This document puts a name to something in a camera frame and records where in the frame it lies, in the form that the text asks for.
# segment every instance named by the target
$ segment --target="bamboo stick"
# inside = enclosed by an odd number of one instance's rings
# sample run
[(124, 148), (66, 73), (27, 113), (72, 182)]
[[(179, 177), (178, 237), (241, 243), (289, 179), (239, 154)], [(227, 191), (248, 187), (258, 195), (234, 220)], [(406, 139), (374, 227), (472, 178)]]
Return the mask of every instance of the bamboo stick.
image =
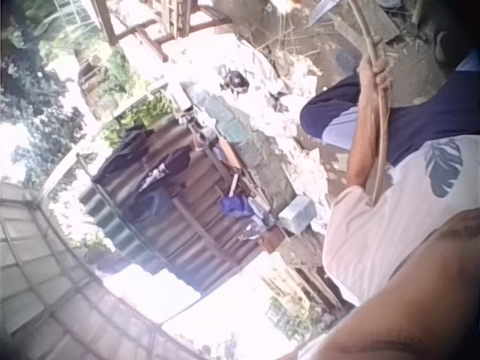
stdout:
[[(362, 13), (362, 9), (359, 6), (359, 3), (356, 0), (349, 0), (350, 6), (353, 9), (353, 13), (360, 25), (361, 32), (365, 41), (367, 43), (368, 52), (372, 63), (378, 62), (378, 53), (377, 48), (374, 44), (374, 39), (370, 28), (368, 27), (367, 21)], [(375, 178), (375, 186), (373, 188), (373, 204), (377, 204), (380, 191), (382, 190), (383, 184), (383, 172), (385, 171), (385, 162), (387, 157), (387, 146), (388, 146), (388, 136), (389, 136), (389, 115), (390, 115), (390, 103), (388, 100), (387, 89), (379, 90), (379, 110), (380, 110), (380, 135), (379, 135), (379, 154), (378, 154), (378, 164), (377, 164), (377, 173)]]

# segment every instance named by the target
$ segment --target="knee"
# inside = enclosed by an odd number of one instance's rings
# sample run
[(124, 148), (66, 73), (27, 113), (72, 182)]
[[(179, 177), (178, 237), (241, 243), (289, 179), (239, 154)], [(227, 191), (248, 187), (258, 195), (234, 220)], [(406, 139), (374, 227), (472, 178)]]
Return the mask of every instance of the knee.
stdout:
[(317, 106), (307, 104), (300, 112), (300, 126), (311, 137), (322, 139), (323, 131), (329, 125)]

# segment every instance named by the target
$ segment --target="white t-shirt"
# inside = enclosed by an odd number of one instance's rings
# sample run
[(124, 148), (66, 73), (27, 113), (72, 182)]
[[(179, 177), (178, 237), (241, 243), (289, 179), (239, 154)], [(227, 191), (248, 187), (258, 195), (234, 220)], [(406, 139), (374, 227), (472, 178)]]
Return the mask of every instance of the white t-shirt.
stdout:
[(328, 223), (325, 271), (357, 306), (376, 295), (432, 231), (480, 206), (480, 136), (426, 142), (392, 177), (375, 207), (361, 187), (347, 188)]

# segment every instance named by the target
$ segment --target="white container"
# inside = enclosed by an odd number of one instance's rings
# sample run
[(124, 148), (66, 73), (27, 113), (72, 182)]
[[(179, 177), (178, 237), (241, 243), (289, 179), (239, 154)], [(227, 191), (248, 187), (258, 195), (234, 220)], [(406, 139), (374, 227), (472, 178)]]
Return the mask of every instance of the white container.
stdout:
[(317, 216), (314, 201), (308, 196), (297, 196), (278, 216), (280, 225), (291, 233), (301, 233)]

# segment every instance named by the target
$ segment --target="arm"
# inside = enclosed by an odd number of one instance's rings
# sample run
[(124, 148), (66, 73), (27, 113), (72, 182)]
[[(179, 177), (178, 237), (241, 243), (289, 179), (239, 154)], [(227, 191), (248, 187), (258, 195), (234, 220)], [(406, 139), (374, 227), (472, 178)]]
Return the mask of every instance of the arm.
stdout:
[(374, 66), (366, 55), (358, 67), (360, 75), (360, 98), (358, 99), (358, 119), (352, 148), (346, 166), (346, 186), (361, 186), (365, 189), (378, 152), (380, 110), (378, 91), (389, 87), (392, 78), (384, 60)]
[(478, 310), (479, 246), (480, 209), (462, 211), (331, 332), (315, 359), (449, 359)]

